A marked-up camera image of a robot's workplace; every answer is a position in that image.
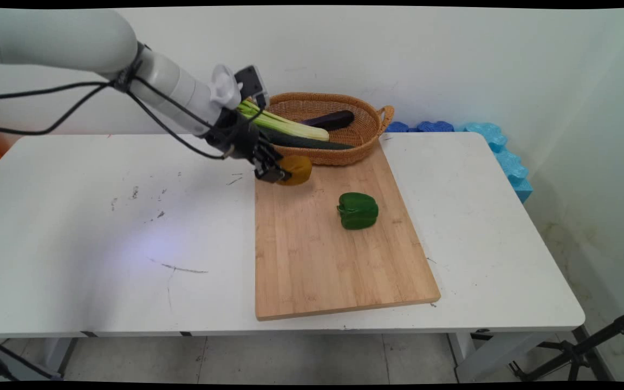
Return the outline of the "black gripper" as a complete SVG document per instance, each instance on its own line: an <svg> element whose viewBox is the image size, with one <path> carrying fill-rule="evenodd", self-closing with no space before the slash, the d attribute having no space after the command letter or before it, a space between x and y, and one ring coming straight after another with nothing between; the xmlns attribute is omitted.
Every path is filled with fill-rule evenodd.
<svg viewBox="0 0 624 390"><path fill-rule="evenodd" d="M223 109L215 125L205 133L204 140L225 158L253 163L257 180L284 183L293 176L281 165L284 156L262 136L254 122L237 110Z"/></svg>

